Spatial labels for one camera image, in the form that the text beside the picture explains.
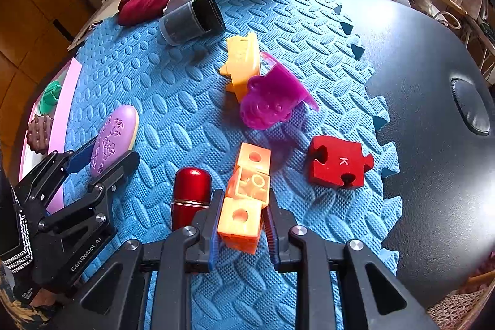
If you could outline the person's left hand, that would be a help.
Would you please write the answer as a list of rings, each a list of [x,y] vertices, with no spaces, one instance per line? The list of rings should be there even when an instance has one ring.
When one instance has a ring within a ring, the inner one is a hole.
[[[58,295],[46,289],[40,289],[29,305],[33,307],[53,306],[57,302]]]

